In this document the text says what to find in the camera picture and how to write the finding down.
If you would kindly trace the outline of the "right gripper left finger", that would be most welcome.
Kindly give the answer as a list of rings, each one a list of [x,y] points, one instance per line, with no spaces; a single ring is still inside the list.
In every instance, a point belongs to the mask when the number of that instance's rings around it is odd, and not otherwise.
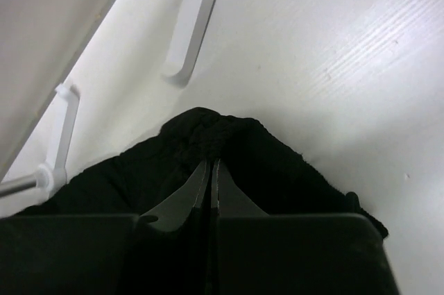
[[[199,163],[185,184],[163,202],[141,215],[140,219],[161,233],[182,228],[195,208],[202,206],[210,178],[210,163]]]

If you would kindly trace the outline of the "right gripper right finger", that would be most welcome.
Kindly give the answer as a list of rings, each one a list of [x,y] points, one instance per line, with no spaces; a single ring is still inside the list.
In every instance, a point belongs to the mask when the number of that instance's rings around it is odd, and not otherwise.
[[[212,209],[218,217],[267,217],[235,184],[227,166],[218,159],[212,170]]]

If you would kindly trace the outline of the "black trousers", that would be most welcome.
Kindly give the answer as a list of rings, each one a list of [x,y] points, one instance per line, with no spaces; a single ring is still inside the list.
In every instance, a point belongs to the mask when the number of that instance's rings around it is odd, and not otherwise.
[[[144,214],[180,189],[202,162],[223,162],[235,185],[268,214],[365,211],[258,120],[192,108],[159,133],[84,169],[22,217]]]

